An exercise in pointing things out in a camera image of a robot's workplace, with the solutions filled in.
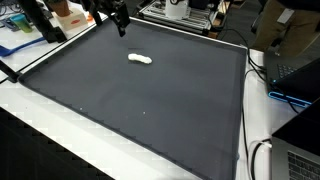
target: white surface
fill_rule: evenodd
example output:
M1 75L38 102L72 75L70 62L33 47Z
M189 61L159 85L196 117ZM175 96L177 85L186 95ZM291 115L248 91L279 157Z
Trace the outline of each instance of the white surface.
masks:
M75 3L70 3L70 7L75 7L80 9L82 12L82 7ZM102 19L105 19L107 16L104 14L100 14ZM59 26L59 23L52 18L50 19L51 24L56 27ZM94 25L94 21L91 21L89 26ZM32 27L33 31L32 33L23 33L22 31L12 32L8 28L1 28L0 29L0 45L6 47L6 48L15 48L19 45L22 45L24 43L30 42L32 40L35 40L39 37L42 37L41 33L36 29L36 27ZM80 32L88 29L88 26L81 26L75 29L72 29L70 31L65 31L65 35L68 39L76 36ZM7 64L10 68L12 68L14 71L19 71L21 68L25 67L26 65L30 64L34 60L40 58L42 55L46 54L47 52L59 47L63 43L51 43L48 44L46 41L42 41L40 43L34 44L32 46L28 46L27 48L24 48L16 53L14 53L11 56L8 57L0 57L0 60L2 60L5 64ZM4 74L2 71L0 71L0 81L7 78L7 75Z
M146 56L138 55L138 54L129 54L128 59L130 61L139 61L145 64L152 63L152 59Z
M53 53L41 58L31 67ZM32 61L39 56L41 53L38 49L32 48L22 57ZM261 53L252 51L251 56L253 60L261 63ZM198 179L168 160L26 89L19 83L5 81L0 84L0 94L0 106L5 110L117 180ZM244 108L248 143L269 137L274 130L295 115L288 104L267 97L264 83L254 73L247 77ZM242 129L239 145L240 160L236 179L249 180ZM267 148L261 148L257 154L256 179L271 179L269 152Z

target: floor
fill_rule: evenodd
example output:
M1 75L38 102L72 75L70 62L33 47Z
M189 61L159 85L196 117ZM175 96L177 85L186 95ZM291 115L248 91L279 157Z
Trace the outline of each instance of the floor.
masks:
M132 14L136 5L142 0L124 0L127 4L128 11ZM247 0L240 9L231 9L228 14L228 20L225 28L233 28L239 31L242 36L248 41L249 46L253 43L255 35L250 31L251 24L254 22L260 11L261 5L258 0ZM241 37L233 31L225 31L218 38L223 38L223 41L233 44L243 44ZM311 45L301 58L311 61L320 58L320 38Z

